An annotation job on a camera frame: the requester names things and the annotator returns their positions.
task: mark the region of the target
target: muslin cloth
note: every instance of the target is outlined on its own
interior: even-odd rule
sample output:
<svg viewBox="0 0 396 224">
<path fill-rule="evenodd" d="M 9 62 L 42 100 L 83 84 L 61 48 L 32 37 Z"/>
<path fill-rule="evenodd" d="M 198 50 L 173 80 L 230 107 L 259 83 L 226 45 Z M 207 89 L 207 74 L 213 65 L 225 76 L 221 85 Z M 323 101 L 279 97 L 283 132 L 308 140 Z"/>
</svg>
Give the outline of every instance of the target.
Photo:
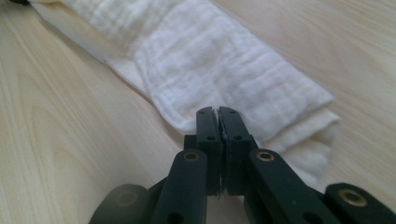
<svg viewBox="0 0 396 224">
<path fill-rule="evenodd" d="M 309 186 L 339 118 L 331 95 L 207 0 L 33 0 L 48 22 L 131 83 L 181 133 L 206 106 L 240 112 Z"/>
</svg>

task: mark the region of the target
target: wooden table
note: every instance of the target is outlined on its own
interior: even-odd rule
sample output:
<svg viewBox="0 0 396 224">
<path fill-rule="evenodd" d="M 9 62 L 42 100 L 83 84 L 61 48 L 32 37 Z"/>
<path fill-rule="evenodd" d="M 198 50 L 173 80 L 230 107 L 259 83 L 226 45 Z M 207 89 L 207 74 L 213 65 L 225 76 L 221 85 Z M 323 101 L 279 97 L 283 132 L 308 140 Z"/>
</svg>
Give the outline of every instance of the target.
<svg viewBox="0 0 396 224">
<path fill-rule="evenodd" d="M 343 119 L 318 186 L 396 210 L 396 3 L 217 0 L 335 96 Z M 165 177 L 182 135 L 148 99 L 39 18 L 0 0 L 0 223 L 88 223 L 114 187 Z M 210 198 L 207 223 L 246 223 Z"/>
</svg>

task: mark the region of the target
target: folded white cloth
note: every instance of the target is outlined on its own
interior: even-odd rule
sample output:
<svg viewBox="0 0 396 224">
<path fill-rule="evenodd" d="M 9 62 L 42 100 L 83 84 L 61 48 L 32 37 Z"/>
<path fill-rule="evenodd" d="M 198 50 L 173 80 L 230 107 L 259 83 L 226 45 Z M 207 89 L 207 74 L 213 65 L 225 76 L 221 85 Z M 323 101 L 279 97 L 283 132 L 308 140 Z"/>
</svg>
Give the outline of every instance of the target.
<svg viewBox="0 0 396 224">
<path fill-rule="evenodd" d="M 239 111 L 261 145 L 315 186 L 339 118 L 332 97 L 207 0 L 33 0 L 41 16 L 149 97 L 181 133 Z"/>
</svg>

